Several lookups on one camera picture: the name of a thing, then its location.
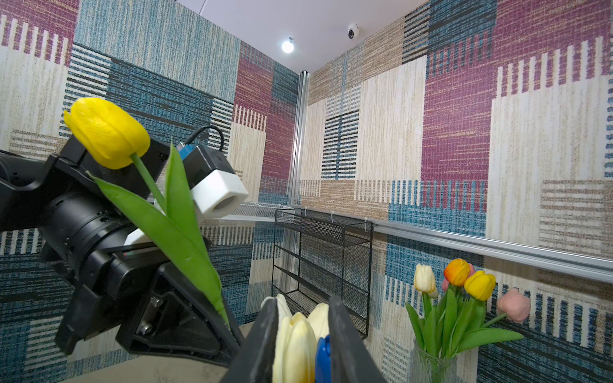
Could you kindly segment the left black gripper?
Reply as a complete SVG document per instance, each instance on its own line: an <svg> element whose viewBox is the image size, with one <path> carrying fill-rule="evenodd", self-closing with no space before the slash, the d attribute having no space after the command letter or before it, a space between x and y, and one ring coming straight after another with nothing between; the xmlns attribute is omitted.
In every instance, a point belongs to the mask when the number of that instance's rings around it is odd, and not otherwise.
<svg viewBox="0 0 613 383"><path fill-rule="evenodd" d="M131 354L228 367L244 342L236 319L225 322L153 244L100 248L77 268L55 254L54 269L74 288L55 336L65 354L118 328L116 340Z"/></svg>

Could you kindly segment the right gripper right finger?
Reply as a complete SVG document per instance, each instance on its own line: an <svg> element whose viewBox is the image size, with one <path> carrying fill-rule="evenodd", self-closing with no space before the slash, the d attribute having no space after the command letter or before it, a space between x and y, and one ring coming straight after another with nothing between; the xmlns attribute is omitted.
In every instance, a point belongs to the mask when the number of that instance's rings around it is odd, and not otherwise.
<svg viewBox="0 0 613 383"><path fill-rule="evenodd" d="M332 382L386 382L359 332L351 322L341 298L329 301L330 358Z"/></svg>

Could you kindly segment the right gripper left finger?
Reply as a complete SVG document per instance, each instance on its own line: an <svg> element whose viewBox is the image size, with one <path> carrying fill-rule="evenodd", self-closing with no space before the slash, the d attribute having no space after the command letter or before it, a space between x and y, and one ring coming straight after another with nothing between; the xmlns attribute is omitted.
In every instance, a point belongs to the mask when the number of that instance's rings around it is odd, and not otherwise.
<svg viewBox="0 0 613 383"><path fill-rule="evenodd" d="M221 383L272 382L279 325L277 300L264 304Z"/></svg>

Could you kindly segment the cream yellow-tinged tulip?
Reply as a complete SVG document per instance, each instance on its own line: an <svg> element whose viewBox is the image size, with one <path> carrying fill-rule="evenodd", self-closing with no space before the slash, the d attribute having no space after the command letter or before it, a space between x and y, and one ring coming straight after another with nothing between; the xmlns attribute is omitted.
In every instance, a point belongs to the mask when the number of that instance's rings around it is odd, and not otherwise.
<svg viewBox="0 0 613 383"><path fill-rule="evenodd" d="M302 313L285 317L276 335L272 382L315 382L317 340Z"/></svg>

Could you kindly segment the white tulip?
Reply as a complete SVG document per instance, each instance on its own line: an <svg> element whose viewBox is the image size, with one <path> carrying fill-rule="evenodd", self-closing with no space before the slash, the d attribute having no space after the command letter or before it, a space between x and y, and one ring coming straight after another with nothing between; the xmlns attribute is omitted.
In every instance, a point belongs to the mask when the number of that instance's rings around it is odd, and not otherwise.
<svg viewBox="0 0 613 383"><path fill-rule="evenodd" d="M431 266L418 264L414 275L413 286L415 290L421 292L424 310L423 323L418 322L420 330L420 346L426 353L434 355L437 349L435 339L435 329L437 325L437 314L431 302L431 295L437 291L434 272Z"/></svg>
<svg viewBox="0 0 613 383"><path fill-rule="evenodd" d="M329 335L329 305L327 303L319 303L309 314L307 320L314 331L315 339L325 338Z"/></svg>
<svg viewBox="0 0 613 383"><path fill-rule="evenodd" d="M265 307L265 305L269 301L275 301L276 302L278 316L279 316L279 324L281 324L281 322L285 318L291 318L292 317L291 310L290 310L289 306L287 305L287 300L286 300L286 298L285 298L285 296L283 294L278 294L278 295L276 295L276 297L272 297L272 296L266 297L262 301L262 303L260 304L260 308L263 309Z"/></svg>

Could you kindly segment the clear glass vase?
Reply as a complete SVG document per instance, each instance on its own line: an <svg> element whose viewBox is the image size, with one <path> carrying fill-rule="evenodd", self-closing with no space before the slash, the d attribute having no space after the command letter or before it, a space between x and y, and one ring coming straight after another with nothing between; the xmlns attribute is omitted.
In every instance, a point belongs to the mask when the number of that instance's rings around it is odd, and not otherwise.
<svg viewBox="0 0 613 383"><path fill-rule="evenodd" d="M433 357L416 346L411 353L406 381L423 383L457 382L457 358Z"/></svg>

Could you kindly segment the tulip bunch yellow orange pink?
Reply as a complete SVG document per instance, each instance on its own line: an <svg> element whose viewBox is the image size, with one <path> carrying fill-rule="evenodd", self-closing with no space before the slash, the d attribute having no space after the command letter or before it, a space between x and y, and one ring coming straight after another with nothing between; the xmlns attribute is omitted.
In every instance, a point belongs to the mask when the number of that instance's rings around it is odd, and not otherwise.
<svg viewBox="0 0 613 383"><path fill-rule="evenodd" d="M519 341L524 336L513 330L496 328L498 322L508 319L521 324L531 311L530 298L523 295L517 288L507 291L496 301L496 311L499 313L494 319L486 320L488 300L493 298L497 286L496 278L484 271L476 271L471 277L469 263L463 259L451 261L445 268L443 277L450 282L447 292L443 292L439 302L433 300L438 297L437 291L431 295L431 302L437 314L435 329L436 351L433 357L451 359L456 355L477 349L481 346ZM418 322L423 323L423 315L410 305L406 304L410 322L415 335L417 346L421 348L421 336Z"/></svg>

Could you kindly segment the pink tulip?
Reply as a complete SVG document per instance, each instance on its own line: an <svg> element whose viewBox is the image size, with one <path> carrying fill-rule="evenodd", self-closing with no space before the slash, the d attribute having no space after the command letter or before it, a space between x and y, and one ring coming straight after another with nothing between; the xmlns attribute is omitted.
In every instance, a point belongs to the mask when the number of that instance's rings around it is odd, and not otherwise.
<svg viewBox="0 0 613 383"><path fill-rule="evenodd" d="M472 263L470 263L469 264L469 274L468 274L468 277L471 277L475 273L476 273L476 270L475 270L474 266L472 265ZM442 291L444 293L447 292L449 286L450 286L450 282L447 279L443 279Z"/></svg>

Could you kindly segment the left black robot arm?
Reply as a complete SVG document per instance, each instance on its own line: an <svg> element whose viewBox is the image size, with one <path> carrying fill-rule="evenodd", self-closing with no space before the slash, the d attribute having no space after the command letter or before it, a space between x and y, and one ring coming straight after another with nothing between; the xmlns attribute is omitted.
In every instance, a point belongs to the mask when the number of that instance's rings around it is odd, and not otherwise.
<svg viewBox="0 0 613 383"><path fill-rule="evenodd" d="M73 138L46 161L1 155L1 229L37 229L42 260L74 288L59 349L117 329L131 354L230 366L244 342L236 320L224 322L155 244L126 243L134 226L96 178L149 195L134 165L105 169Z"/></svg>

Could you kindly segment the ceiling light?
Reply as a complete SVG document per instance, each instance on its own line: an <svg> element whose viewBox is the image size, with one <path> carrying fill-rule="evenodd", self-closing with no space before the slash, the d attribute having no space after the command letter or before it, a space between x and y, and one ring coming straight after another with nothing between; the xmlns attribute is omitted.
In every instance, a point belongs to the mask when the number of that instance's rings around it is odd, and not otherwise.
<svg viewBox="0 0 613 383"><path fill-rule="evenodd" d="M292 37L288 37L281 46L282 51L285 54L291 54L294 52L295 50L295 43L294 43L294 39Z"/></svg>

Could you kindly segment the aluminium frame crossbar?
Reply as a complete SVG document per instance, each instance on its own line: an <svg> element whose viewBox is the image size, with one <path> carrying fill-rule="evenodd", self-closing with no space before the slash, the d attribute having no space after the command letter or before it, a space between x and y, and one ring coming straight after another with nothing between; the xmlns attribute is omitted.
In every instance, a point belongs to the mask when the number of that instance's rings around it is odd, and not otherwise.
<svg viewBox="0 0 613 383"><path fill-rule="evenodd" d="M364 229L371 224L376 233L387 236L474 253L561 274L574 275L581 279L605 283L612 282L612 261L610 259L511 244L477 236L421 228L412 224L374 220L368 217L356 218L335 212L319 212L308 208L304 211L307 218L320 220L324 223L339 224L342 220L345 220L350 223L357 223Z"/></svg>

